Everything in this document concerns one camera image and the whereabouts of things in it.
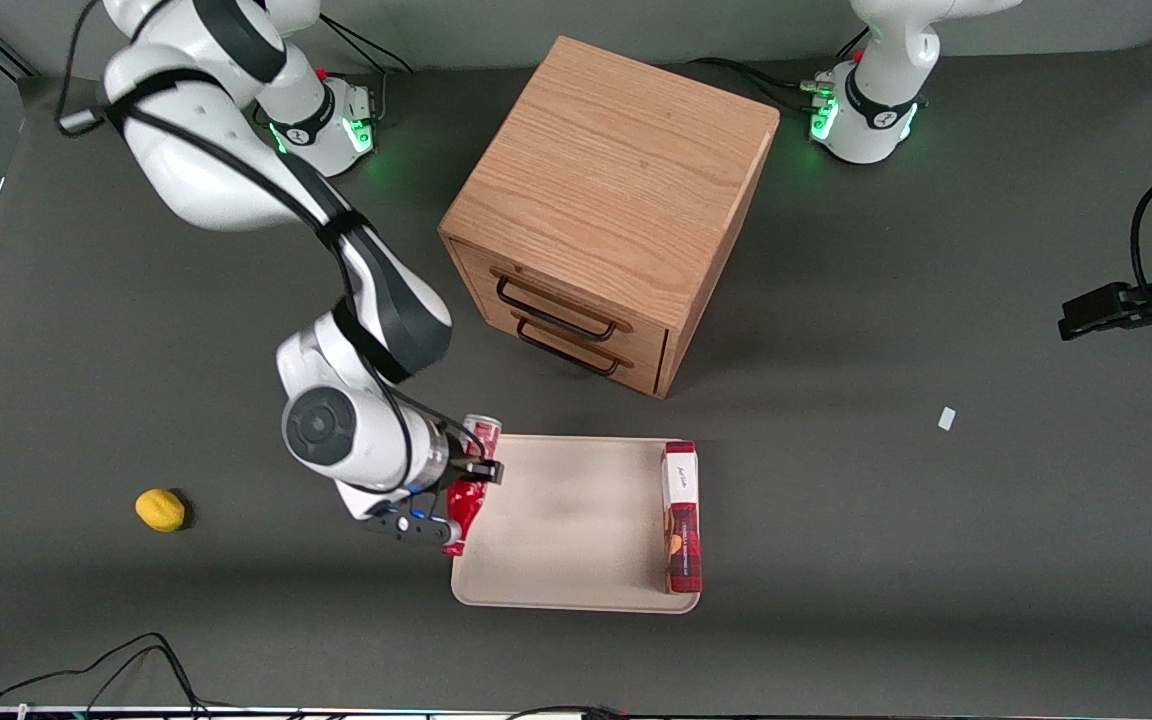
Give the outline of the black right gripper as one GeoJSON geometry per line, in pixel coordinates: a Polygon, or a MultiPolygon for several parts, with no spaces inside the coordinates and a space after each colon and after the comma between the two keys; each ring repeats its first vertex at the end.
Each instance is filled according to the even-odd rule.
{"type": "Polygon", "coordinates": [[[505,465],[479,457],[479,438],[447,419],[431,419],[411,407],[401,410],[407,435],[397,450],[379,445],[362,450],[361,424],[351,455],[340,465],[340,498],[353,520],[370,532],[407,544],[449,547],[460,541],[460,524],[435,514],[438,495],[457,480],[499,484],[505,465]]]}

